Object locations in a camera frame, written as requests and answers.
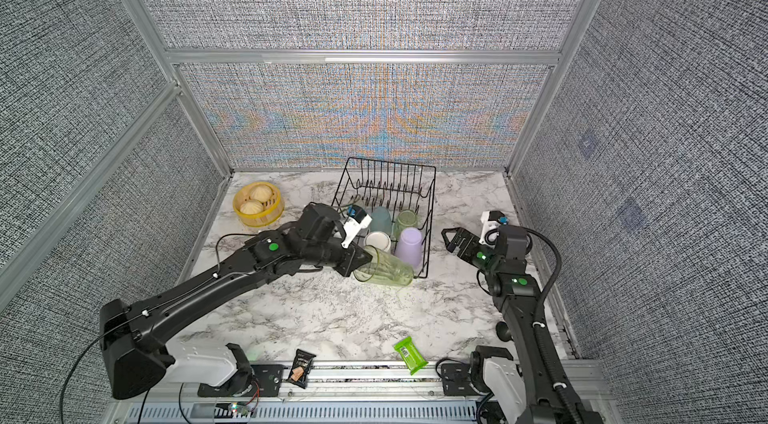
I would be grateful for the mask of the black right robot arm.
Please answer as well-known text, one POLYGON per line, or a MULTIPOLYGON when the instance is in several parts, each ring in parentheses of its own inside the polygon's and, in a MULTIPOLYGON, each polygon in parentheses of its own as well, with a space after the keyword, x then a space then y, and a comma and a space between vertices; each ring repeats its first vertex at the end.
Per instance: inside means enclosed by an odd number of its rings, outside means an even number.
POLYGON ((462 227, 441 232, 446 249, 474 266, 487 283, 493 304, 503 317, 497 328, 502 340, 511 341, 518 359, 500 348, 478 347, 471 356, 471 380, 485 395, 477 406, 478 422, 498 416, 484 412, 495 399, 508 423, 601 423, 601 415, 587 409, 574 390, 546 324, 545 300, 562 269, 556 245, 534 229, 503 224, 497 228, 494 247, 462 227), (526 273, 526 256, 534 236, 546 243, 556 258, 555 270, 540 287, 526 273))

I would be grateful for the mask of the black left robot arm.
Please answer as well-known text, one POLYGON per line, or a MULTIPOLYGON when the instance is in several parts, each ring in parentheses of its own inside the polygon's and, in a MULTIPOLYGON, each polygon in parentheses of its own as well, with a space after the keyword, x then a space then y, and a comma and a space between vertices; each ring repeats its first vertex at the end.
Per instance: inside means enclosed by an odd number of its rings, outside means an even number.
POLYGON ((196 383, 201 397, 254 392, 253 369, 241 346, 203 349, 175 336, 228 301, 295 275, 305 264, 350 276, 372 260, 355 241, 371 222, 357 205, 341 215, 311 202, 298 220, 252 236, 221 263, 171 289, 132 304, 120 299, 104 304, 99 346, 113 398, 130 399, 163 382, 196 383))

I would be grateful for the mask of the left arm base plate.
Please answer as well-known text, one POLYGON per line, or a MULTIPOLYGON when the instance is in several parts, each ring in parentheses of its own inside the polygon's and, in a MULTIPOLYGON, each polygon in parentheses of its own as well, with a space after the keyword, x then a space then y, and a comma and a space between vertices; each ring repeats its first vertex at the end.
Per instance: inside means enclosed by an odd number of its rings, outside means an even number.
POLYGON ((281 364, 252 364, 251 371, 238 371, 219 387, 200 384, 198 397, 277 397, 281 388, 285 366, 281 364))

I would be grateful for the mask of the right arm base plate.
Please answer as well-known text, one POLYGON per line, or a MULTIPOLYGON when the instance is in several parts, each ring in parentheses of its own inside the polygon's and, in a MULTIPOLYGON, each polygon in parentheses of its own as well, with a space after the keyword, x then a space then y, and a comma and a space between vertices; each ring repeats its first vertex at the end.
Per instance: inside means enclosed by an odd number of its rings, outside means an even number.
POLYGON ((481 392, 472 384, 469 364, 446 361, 438 366, 437 372, 445 396, 475 397, 481 395, 481 392))

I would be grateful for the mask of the teal translucent cup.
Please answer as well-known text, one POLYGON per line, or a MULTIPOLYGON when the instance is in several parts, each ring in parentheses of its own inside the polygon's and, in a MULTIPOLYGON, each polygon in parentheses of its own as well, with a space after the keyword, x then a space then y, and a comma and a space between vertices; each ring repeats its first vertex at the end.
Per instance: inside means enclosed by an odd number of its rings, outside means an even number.
POLYGON ((389 209, 384 206, 377 206, 370 213, 372 222, 370 224, 370 231, 383 231, 388 235, 392 232, 392 217, 389 209))

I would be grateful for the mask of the light green faceted glass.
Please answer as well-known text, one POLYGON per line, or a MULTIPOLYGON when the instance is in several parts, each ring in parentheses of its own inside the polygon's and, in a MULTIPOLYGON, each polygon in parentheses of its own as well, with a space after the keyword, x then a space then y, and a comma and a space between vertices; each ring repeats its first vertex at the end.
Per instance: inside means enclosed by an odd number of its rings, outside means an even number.
POLYGON ((418 228, 418 215, 411 209, 402 210, 398 213, 393 224, 393 237, 399 240, 402 232, 407 228, 418 228))

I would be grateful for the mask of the lavender plastic cup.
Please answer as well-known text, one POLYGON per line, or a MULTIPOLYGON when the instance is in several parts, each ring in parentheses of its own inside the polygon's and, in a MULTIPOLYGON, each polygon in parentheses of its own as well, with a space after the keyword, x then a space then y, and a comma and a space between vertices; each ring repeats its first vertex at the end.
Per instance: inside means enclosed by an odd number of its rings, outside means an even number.
POLYGON ((413 268, 414 273, 418 273, 422 268, 422 240, 423 236, 418 228, 408 227, 400 232, 395 248, 395 256, 409 264, 413 268))

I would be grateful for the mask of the green transparent glass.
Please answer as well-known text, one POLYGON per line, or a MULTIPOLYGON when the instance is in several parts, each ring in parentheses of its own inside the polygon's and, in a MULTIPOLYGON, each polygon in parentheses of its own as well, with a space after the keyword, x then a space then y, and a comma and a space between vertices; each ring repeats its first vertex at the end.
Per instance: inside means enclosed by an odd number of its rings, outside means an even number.
POLYGON ((396 287, 411 284, 414 279, 414 269, 410 264, 370 245, 366 245, 364 250, 372 259, 353 272, 353 276, 359 282, 396 287))

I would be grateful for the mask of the white mug red inside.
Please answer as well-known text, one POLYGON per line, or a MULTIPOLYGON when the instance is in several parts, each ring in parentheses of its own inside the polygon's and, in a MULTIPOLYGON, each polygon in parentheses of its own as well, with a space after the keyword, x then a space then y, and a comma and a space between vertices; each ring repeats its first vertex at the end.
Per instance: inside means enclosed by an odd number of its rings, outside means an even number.
POLYGON ((389 252, 391 250, 392 241, 387 233, 383 231, 372 231, 364 239, 364 244, 383 252, 389 252))

